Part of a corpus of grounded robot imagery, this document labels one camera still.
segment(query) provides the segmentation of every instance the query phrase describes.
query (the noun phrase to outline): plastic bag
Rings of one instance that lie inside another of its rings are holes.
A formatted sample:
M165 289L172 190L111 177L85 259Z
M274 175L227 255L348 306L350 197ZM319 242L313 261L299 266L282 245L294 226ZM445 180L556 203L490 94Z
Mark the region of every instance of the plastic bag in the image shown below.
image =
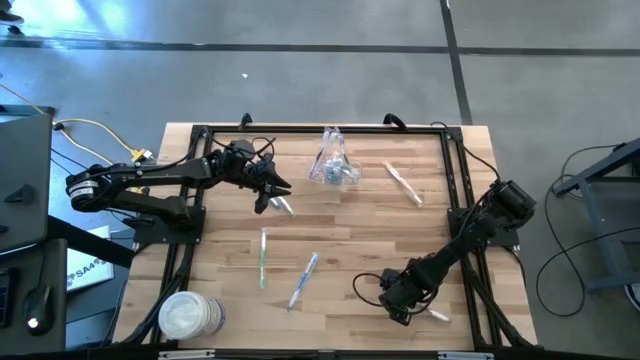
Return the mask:
M308 179L330 185L358 185L362 171L347 157L344 136L336 128L326 127L322 135L322 145L312 162Z

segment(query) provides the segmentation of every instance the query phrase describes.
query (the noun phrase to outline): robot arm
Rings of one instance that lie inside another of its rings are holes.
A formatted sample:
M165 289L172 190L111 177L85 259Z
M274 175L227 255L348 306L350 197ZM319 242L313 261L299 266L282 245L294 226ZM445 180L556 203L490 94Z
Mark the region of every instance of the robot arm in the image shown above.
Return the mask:
M77 175L68 176L66 192L71 206L77 211L97 212L115 208L156 215L167 224L188 225L190 213L184 199L177 196L159 199L126 190L156 185L210 189L224 181L258 193L254 210L260 214L267 208L270 198L291 194L282 189L291 188L291 185L276 173L273 155L261 154L273 141L275 138L259 151L249 141L232 141L223 151L216 149L182 164L115 164L107 168L94 165ZM259 158L255 163L252 162L254 157Z
M534 205L535 201L513 181L493 183L464 215L458 235L451 242L437 253L409 260L403 271L383 271L380 286L384 292L379 300L389 317L409 325L411 316L426 309L433 301L453 264L478 246L485 245L498 232L524 225L533 216ZM422 309L412 310L419 303L424 304Z

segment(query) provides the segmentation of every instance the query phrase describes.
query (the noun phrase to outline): yellow cable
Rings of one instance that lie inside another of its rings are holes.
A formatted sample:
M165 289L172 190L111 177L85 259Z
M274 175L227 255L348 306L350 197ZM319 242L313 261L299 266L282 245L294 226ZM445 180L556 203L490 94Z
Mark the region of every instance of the yellow cable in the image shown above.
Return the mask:
M106 132L108 132L111 136L113 136L114 139L116 139L117 142L120 143L120 145L122 145L123 148L127 149L127 151L129 151L131 153L131 155L134 155L134 151L130 146L128 146L124 141L122 141L122 139L120 139L120 137L118 135L116 135L116 133L114 133L111 129L109 129L108 127L106 127L105 125L97 122L97 121L93 121L93 120L89 120L89 119L62 119L62 120L58 120L58 121L54 121L54 125L55 124L61 124L61 123L65 123L65 122L83 122L83 123L87 123L87 124L93 124L95 126L99 126L101 128L103 128Z
M95 151L93 151L93 150L91 150L91 149L89 149L87 147L84 147L84 146L78 144L77 142L75 142L75 140L73 140L73 138L71 138L71 136L69 134L67 134L67 132L64 131L64 129L60 130L60 132L62 133L62 135L64 135L64 137L67 138L67 140L69 140L70 143L72 143L73 145L75 145L79 149L82 149L82 150L88 152L89 154L91 154L91 155L93 155L93 156L95 156L97 158L102 159L102 161L106 162L109 165L113 165L113 163L111 161L109 161L106 157L98 154L97 152L95 152Z
M27 104L29 104L32 108L36 109L37 112L39 112L40 114L44 114L44 111L42 111L39 107L35 106L31 101L27 100L27 98L23 97L22 95L18 94L17 92L9 89L8 87L4 86L3 84L0 84L0 86L2 86L5 90L7 90L8 92L12 93L13 95L17 96L20 100L26 102Z
M16 97L18 97L20 100L24 101L25 103L29 104L29 106L31 106L32 108L34 108L38 113L40 114L44 114L45 112L42 111L42 109L40 109L39 107L37 107L36 105L34 105L31 101L29 101L27 98L25 98L24 96L18 94L17 92L9 89L7 86L5 86L4 84L0 84L0 87L4 88L5 90L7 90L8 92L12 93L13 95L15 95ZM118 135L116 135L113 131L111 131L111 129L109 129L108 127L106 127L105 125L97 122L97 121L93 121L93 120L88 120L88 119L63 119L60 121L52 121L52 124L55 126L57 123L64 123L64 122L85 122L85 123L89 123L89 124L93 124L96 126L99 126L101 128L103 128L104 130L106 130L111 136L113 136L114 139L116 139L120 145L122 145L125 149L127 149L127 151L129 151L132 155L135 155L134 150L127 146L127 144L124 143L124 141L122 141L122 139L120 139L120 137ZM73 138L71 137L71 135L67 134L67 132L64 129L59 130L62 135L64 137L67 138L67 140L69 140L69 142L71 144L73 144L74 146L78 147L81 150L84 150L86 152L88 152L89 154L101 159L102 161L106 162L109 165L113 165L113 163L111 161L109 161L106 157L100 155L99 153L97 153L96 151L93 151L85 146L82 146L80 144L78 144L75 140L73 140Z

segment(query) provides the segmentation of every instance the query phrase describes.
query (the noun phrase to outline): container lid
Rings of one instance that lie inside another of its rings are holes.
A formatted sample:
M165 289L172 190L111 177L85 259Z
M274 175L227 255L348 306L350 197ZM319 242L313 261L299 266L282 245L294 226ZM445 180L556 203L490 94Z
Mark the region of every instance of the container lid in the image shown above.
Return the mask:
M162 304L158 325L169 339L186 340L201 332L208 322L207 310L207 305L198 294L177 292Z

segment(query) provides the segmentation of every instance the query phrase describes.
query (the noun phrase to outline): white label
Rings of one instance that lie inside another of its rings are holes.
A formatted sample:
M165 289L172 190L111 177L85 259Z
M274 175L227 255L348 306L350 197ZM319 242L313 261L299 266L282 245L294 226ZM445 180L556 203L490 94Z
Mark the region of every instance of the white label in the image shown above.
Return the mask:
M95 181L91 181L91 180L85 180L83 182L77 183L75 185L73 185L72 187L69 188L69 192L73 192L75 189L77 188L81 188L81 187L98 187L98 183Z
M69 195L69 197L73 199L76 196L86 195L86 194L93 194L93 189L92 188L79 189L72 192L71 195Z

